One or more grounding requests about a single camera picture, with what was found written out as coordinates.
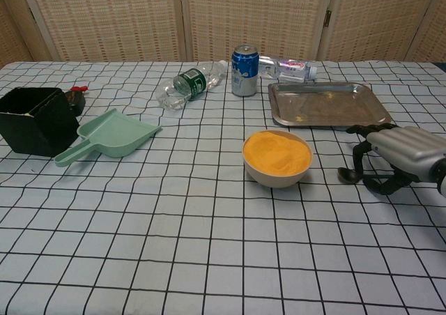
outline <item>bowl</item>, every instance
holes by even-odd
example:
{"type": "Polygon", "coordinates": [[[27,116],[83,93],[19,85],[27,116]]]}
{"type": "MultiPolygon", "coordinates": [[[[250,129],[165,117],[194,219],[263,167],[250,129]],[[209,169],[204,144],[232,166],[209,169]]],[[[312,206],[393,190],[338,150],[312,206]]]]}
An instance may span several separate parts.
{"type": "Polygon", "coordinates": [[[296,141],[302,142],[308,148],[308,150],[310,152],[309,164],[308,164],[308,167],[306,167],[305,169],[300,170],[299,172],[297,172],[295,174],[291,174],[291,175],[287,175],[287,176],[278,176],[275,174],[267,174],[266,172],[260,171],[260,170],[256,169],[254,166],[252,166],[245,158],[245,144],[251,138],[251,136],[249,136],[245,140],[245,142],[243,142],[243,147],[242,147],[243,163],[245,164],[245,168],[246,168],[247,172],[250,174],[250,176],[252,178],[254,178],[254,180],[257,183],[262,184],[263,186],[266,186],[266,187],[282,188],[282,187],[288,187],[293,184],[296,184],[305,175],[305,173],[308,171],[309,167],[312,165],[312,162],[313,162],[313,151],[310,148],[310,146],[308,145],[308,143],[301,137],[294,135],[290,132],[282,132],[281,130],[262,130],[260,132],[272,132],[276,135],[281,135],[288,139],[294,139],[296,141]]]}

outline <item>dustpan handle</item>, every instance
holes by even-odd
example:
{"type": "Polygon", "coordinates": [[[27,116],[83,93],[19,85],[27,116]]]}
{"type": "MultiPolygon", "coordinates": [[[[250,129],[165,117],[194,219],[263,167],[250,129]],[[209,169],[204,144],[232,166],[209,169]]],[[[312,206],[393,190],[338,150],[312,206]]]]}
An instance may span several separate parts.
{"type": "Polygon", "coordinates": [[[58,167],[66,167],[67,165],[70,165],[74,161],[78,160],[80,157],[95,150],[95,147],[96,144],[92,144],[89,140],[86,139],[78,145],[73,146],[72,148],[69,148],[62,153],[59,153],[54,158],[54,161],[56,162],[56,165],[58,167]]]}

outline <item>water bottle lying on side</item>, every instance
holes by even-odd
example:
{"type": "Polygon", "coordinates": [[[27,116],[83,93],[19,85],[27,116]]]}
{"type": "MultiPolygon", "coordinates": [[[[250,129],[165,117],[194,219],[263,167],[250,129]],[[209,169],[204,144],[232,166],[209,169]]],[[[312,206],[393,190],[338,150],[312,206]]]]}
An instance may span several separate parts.
{"type": "Polygon", "coordinates": [[[259,59],[259,75],[263,78],[303,83],[315,80],[317,70],[317,67],[309,66],[308,62],[293,59],[272,59],[268,56],[260,56],[259,59]]]}
{"type": "Polygon", "coordinates": [[[161,82],[155,89],[155,97],[163,108],[182,108],[188,100],[218,85],[227,66],[225,61],[202,63],[161,82]]]}

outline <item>black container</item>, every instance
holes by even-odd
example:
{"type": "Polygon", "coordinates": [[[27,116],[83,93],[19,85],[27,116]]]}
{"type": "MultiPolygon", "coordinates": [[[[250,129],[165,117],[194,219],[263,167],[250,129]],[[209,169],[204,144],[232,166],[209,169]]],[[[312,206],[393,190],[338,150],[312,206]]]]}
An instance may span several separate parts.
{"type": "Polygon", "coordinates": [[[17,87],[0,98],[0,135],[16,153],[54,157],[79,127],[65,94],[54,87],[17,87]]]}

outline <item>grid tablecloth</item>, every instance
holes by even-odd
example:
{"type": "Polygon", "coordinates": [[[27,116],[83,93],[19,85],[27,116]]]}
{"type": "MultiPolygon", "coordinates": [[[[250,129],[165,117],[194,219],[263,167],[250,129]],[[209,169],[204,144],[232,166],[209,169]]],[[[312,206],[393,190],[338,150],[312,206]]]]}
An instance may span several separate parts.
{"type": "MultiPolygon", "coordinates": [[[[194,63],[13,63],[16,86],[88,85],[81,123],[113,107],[161,125],[132,155],[68,168],[0,141],[0,314],[439,314],[446,199],[434,184],[390,196],[341,185],[359,141],[341,128],[272,121],[268,84],[241,99],[228,79],[184,110],[153,89],[194,63]],[[240,154],[265,128],[315,152],[284,190],[255,183],[240,154]]],[[[430,63],[316,62],[318,81],[362,82],[398,125],[445,136],[446,74],[430,63]]],[[[365,168],[390,170],[377,155],[365,168]]]]}

